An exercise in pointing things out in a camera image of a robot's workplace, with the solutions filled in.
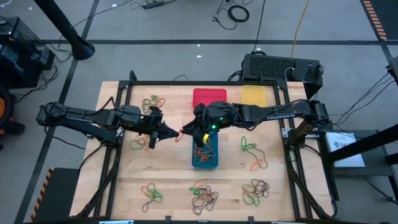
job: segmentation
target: yellow tray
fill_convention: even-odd
[[[266,88],[264,86],[244,85],[242,103],[261,107],[267,106]]]

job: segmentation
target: rubber band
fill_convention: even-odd
[[[149,149],[149,141],[150,137],[149,135],[145,135],[144,137],[137,135],[134,140],[131,140],[130,142],[130,148],[131,149],[142,149],[144,148],[145,150]]]
[[[254,160],[254,162],[251,164],[251,166],[250,166],[250,170],[251,171],[254,171],[254,170],[256,170],[256,169],[258,169],[259,167],[260,167],[260,165],[262,164],[262,159],[256,159],[256,160]]]
[[[197,180],[197,181],[195,181],[195,183],[193,184],[193,188],[199,189],[199,188],[201,188],[201,187],[204,187],[204,186],[207,184],[208,181],[209,181],[209,180],[208,180],[207,178]]]
[[[246,137],[242,136],[241,137],[241,149],[244,152],[248,152],[250,154],[252,154],[254,156],[254,158],[256,158],[254,160],[254,162],[250,165],[250,170],[256,170],[257,168],[261,168],[261,169],[266,169],[268,167],[268,162],[266,160],[266,154],[264,153],[264,151],[260,150],[257,148],[257,144],[251,143],[251,144],[247,144],[247,139]],[[250,149],[254,149],[257,150],[259,152],[261,152],[262,154],[262,158],[263,159],[259,159],[253,152],[249,151]]]
[[[252,179],[250,184],[243,184],[243,202],[246,205],[260,204],[260,198],[267,198],[269,196],[269,184],[263,180]]]
[[[195,165],[199,165],[202,162],[212,162],[212,163],[216,162],[216,153],[211,148],[210,139],[207,140],[205,147],[200,148],[197,145],[195,145],[193,149],[193,163]]]
[[[180,129],[178,131],[178,136],[175,137],[175,142],[179,142],[181,140],[182,136],[184,136],[184,133],[182,133],[181,131],[182,131],[182,129]]]
[[[197,180],[193,187],[189,190],[193,192],[196,197],[192,198],[192,212],[196,215],[200,215],[204,209],[212,211],[214,204],[218,199],[218,192],[212,192],[210,186],[204,187],[208,182],[208,179]]]
[[[161,98],[157,95],[151,95],[150,99],[143,99],[141,109],[144,114],[149,114],[152,110],[150,109],[151,106],[156,106],[161,108],[166,103],[165,98]]]
[[[141,210],[143,212],[147,212],[149,209],[149,204],[152,202],[161,203],[163,202],[163,195],[156,190],[156,186],[153,183],[149,183],[147,186],[141,186],[141,192],[150,199],[150,201],[146,202],[142,205]]]

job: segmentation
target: red tray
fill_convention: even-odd
[[[226,102],[225,89],[205,89],[205,88],[193,89],[193,101],[192,101],[193,108],[195,108],[200,103],[203,103],[205,106],[208,106],[210,103],[216,101]]]

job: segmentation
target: blue plastic container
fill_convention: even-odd
[[[211,155],[215,155],[214,159],[211,157],[209,158],[210,161],[200,162],[201,157],[195,158],[195,142],[192,141],[192,166],[198,169],[213,169],[218,166],[218,133],[215,133],[213,136],[209,137],[211,142],[211,149],[213,153]]]

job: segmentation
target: floor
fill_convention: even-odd
[[[56,2],[70,22],[76,24],[87,18],[91,10],[100,12],[124,1]],[[259,34],[262,41],[257,48],[268,55],[289,57],[305,3],[306,0],[267,0]],[[47,89],[37,91],[16,104],[15,119],[26,125],[25,133],[21,136],[0,136],[4,144],[0,152],[2,223],[16,220],[30,181],[33,197],[25,197],[29,206],[26,213],[19,214],[19,221],[29,219],[42,180],[50,167],[78,168],[83,159],[83,150],[57,140],[50,142],[47,154],[42,151],[45,133],[35,122],[40,105],[65,100],[69,106],[94,109],[101,82],[127,80],[130,70],[135,71],[139,80],[172,80],[183,74],[190,80],[226,80],[240,68],[244,54],[252,50],[252,40],[256,39],[262,1],[255,0],[246,6],[250,18],[238,24],[235,30],[224,30],[212,22],[219,4],[220,1],[214,0],[177,0],[155,9],[139,7],[132,10],[129,2],[76,27],[83,38],[95,43],[94,56],[79,62],[69,59],[55,63],[58,78]],[[13,0],[0,7],[0,15],[19,16],[41,39],[56,43],[60,37],[58,30],[33,0]],[[225,26],[234,25],[226,14],[220,14],[220,20]],[[386,55],[398,55],[396,41],[387,40],[383,47],[373,44],[378,42],[379,37],[360,0],[312,0],[297,40],[294,57],[317,59],[325,67],[319,100],[326,103],[330,114],[345,112],[386,73]],[[62,44],[61,48],[68,49],[69,46]],[[67,95],[61,94],[64,87],[68,87]],[[13,93],[26,91],[16,90]],[[396,86],[392,84],[377,100],[351,115],[341,127],[385,129],[396,124],[398,101],[395,93]],[[82,134],[71,130],[57,128],[55,135],[79,146],[86,144]],[[396,144],[387,145],[387,150],[389,153],[398,152]],[[45,158],[44,163],[36,166],[39,175],[31,178],[32,173],[36,173],[34,169],[38,158]],[[392,195],[386,177],[375,177],[371,181]],[[339,219],[398,223],[396,205],[386,202],[365,181],[338,177],[336,182],[341,197],[338,202]]]

